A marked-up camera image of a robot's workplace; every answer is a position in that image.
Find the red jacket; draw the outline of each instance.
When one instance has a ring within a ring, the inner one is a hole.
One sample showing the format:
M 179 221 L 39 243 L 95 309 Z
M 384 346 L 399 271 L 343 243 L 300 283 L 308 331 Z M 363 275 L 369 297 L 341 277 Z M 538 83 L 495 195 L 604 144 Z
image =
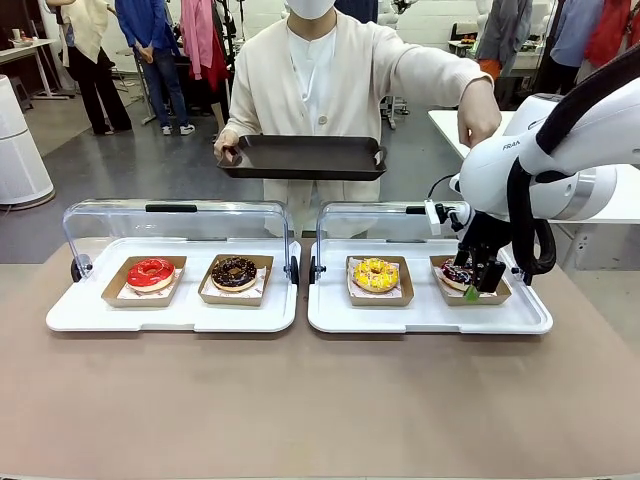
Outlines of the red jacket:
M 605 0 L 602 18 L 585 52 L 585 58 L 595 67 L 601 67 L 613 60 L 626 33 L 631 0 Z M 640 41 L 640 14 L 633 18 L 629 47 Z

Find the white tray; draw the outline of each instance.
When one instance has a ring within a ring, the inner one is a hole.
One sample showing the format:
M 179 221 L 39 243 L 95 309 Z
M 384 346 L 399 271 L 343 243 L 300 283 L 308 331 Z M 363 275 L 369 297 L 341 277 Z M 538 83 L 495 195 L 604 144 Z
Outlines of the white tray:
M 514 261 L 504 251 L 504 280 L 512 290 L 502 305 L 449 307 L 435 283 L 429 256 L 455 255 L 456 240 L 386 243 L 384 240 L 325 240 L 322 264 L 327 271 L 309 289 L 309 322 L 328 333 L 459 332 L 543 334 L 553 325 L 549 311 L 531 287 L 511 274 Z M 316 245 L 311 250 L 315 256 Z M 354 307 L 346 286 L 345 259 L 350 255 L 400 255 L 411 272 L 414 297 L 407 307 Z
M 124 238 L 111 243 L 93 262 L 89 278 L 73 284 L 47 315 L 56 331 L 193 330 L 195 332 L 278 332 L 293 322 L 298 287 L 286 277 L 282 239 L 231 239 L 189 242 L 183 239 Z M 273 269 L 260 307 L 208 305 L 198 287 L 218 254 L 273 255 Z M 300 261 L 300 245 L 289 254 Z M 131 256 L 186 255 L 185 272 L 167 308 L 113 308 L 102 292 Z

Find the person's left hand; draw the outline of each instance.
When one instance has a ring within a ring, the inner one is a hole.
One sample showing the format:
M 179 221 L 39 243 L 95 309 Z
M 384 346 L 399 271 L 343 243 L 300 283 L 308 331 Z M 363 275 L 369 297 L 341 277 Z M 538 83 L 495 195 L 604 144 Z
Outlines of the person's left hand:
M 458 107 L 458 135 L 460 143 L 469 148 L 491 137 L 502 121 L 500 109 L 493 96 L 493 86 L 486 78 L 473 80 Z
M 151 59 L 151 61 L 148 63 L 153 63 L 153 46 L 149 45 L 148 47 L 145 47 L 142 50 L 144 51 L 145 55 Z

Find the black tray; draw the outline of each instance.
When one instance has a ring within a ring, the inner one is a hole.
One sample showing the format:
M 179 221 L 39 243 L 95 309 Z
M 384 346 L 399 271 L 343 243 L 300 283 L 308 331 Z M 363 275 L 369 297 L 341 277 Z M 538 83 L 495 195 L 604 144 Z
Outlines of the black tray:
M 387 171 L 386 149 L 367 137 L 247 135 L 232 153 L 218 167 L 233 178 L 372 181 Z

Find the white face mask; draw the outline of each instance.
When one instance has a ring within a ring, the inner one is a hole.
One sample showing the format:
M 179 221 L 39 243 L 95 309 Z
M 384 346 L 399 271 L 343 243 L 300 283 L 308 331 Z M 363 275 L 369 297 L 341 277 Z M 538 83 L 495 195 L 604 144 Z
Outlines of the white face mask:
M 329 11 L 335 0 L 287 0 L 289 8 L 305 20 L 315 20 Z

